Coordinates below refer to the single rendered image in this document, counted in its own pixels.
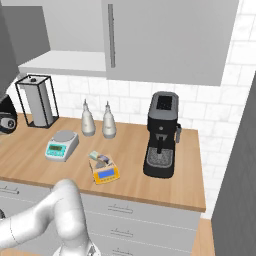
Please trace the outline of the grey drawer front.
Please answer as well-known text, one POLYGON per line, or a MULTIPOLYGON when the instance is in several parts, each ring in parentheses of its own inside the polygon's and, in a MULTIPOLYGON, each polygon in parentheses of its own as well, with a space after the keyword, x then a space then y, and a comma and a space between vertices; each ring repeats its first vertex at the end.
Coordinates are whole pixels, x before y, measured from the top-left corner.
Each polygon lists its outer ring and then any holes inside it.
POLYGON ((125 239, 112 238, 105 235, 91 233, 92 242, 98 247, 102 256, 113 256, 112 249, 120 248, 129 251, 134 256, 191 256, 189 252, 173 250, 141 242, 131 242, 125 239))
POLYGON ((191 252, 196 231, 186 228, 172 227, 152 222, 133 220, 123 217, 86 212, 86 223, 90 233, 106 235, 112 238, 125 239, 131 242, 141 242, 173 250, 191 252), (110 230, 129 230, 134 238, 126 238, 110 233, 110 230))
POLYGON ((0 188, 7 187, 8 189, 17 190, 18 195, 0 192, 0 201, 11 202, 39 202, 44 199, 49 193, 50 189, 46 187, 33 186, 22 183, 14 183, 0 180, 0 188))
POLYGON ((148 221, 157 224, 166 224, 178 228, 196 230, 201 214, 199 212, 183 210, 153 204, 132 202, 89 194, 81 194, 86 211, 104 213, 112 216, 148 221), (118 205, 133 209, 133 214, 109 211, 108 206, 118 205))

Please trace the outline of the black coffee machine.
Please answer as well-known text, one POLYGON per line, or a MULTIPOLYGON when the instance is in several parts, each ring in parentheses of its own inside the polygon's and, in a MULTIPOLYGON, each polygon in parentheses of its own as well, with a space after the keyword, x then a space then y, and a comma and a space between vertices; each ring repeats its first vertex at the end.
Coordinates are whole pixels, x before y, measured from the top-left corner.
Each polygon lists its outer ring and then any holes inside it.
POLYGON ((171 178, 174 174, 175 146, 182 131, 178 123, 179 97, 173 92, 153 94, 147 119, 149 142, 143 173, 154 178, 171 178))

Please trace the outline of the grey open cabinet door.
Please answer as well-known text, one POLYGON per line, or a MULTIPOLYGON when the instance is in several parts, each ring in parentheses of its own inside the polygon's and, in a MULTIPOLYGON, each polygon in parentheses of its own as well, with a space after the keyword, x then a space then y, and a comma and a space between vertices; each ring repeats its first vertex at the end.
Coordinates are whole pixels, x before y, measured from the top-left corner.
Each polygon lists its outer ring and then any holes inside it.
POLYGON ((19 69, 0 3, 0 98, 6 94, 18 74, 19 69))

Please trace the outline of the yellow wrapped bar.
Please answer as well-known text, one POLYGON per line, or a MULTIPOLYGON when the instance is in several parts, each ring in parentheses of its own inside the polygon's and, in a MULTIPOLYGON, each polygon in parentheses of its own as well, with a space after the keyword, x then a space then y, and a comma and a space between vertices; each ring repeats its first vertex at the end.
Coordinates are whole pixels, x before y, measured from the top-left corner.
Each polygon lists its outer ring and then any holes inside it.
POLYGON ((97 185, 106 184, 120 178, 118 167, 110 155, 92 151, 89 154, 89 166, 97 185))

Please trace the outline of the grey wall cabinet body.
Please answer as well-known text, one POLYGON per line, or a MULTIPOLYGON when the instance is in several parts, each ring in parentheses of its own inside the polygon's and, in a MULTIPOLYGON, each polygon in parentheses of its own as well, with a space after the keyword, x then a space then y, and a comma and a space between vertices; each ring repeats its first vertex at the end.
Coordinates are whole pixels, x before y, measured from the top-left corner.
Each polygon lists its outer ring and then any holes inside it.
POLYGON ((20 73, 104 77, 101 0, 0 0, 20 73))

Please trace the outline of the dark grey tall fridge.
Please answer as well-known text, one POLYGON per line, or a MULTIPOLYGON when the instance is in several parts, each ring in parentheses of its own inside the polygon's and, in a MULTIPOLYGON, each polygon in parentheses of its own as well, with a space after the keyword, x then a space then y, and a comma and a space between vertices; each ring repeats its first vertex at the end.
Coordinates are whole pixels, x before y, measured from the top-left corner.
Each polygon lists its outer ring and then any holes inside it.
POLYGON ((216 256, 256 256, 256 72, 211 221, 216 256))

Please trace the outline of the white bottle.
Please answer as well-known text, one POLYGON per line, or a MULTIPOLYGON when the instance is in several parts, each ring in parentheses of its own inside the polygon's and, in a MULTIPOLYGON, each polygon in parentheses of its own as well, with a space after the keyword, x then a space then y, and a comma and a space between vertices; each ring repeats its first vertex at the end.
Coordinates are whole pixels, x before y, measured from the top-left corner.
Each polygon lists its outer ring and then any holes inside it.
POLYGON ((102 133, 106 139, 112 139, 116 136, 116 125, 109 104, 106 104, 105 106, 105 113, 102 123, 102 133))
POLYGON ((89 110, 87 102, 83 103, 83 113, 82 113, 82 133, 85 136, 93 136, 96 132, 96 126, 92 113, 89 110))

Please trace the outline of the white teal digital scale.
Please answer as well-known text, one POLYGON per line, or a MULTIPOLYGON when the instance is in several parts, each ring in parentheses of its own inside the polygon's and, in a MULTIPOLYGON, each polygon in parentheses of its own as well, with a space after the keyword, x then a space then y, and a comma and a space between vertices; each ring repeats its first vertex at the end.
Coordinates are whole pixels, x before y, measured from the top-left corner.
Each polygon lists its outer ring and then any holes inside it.
POLYGON ((79 136, 71 130, 58 131, 48 142, 45 150, 47 160, 66 162, 79 144, 79 136))

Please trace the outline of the grey closed cabinet door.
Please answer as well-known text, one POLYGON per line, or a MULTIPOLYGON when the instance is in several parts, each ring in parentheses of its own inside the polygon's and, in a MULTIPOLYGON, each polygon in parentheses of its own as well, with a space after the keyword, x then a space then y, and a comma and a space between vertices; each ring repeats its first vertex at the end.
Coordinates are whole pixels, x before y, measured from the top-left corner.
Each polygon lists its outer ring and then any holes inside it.
POLYGON ((110 80, 221 84, 239 0, 101 0, 110 80), (115 68, 108 4, 113 4, 115 68))

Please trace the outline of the white paper towel roll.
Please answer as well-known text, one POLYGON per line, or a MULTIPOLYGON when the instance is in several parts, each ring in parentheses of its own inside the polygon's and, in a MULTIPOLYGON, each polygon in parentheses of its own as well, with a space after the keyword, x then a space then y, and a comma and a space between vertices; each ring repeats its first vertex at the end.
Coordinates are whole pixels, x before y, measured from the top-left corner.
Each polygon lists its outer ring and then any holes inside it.
POLYGON ((53 122, 52 110, 48 98, 46 85, 42 77, 30 76, 24 86, 25 94, 32 113, 34 124, 38 127, 53 122))

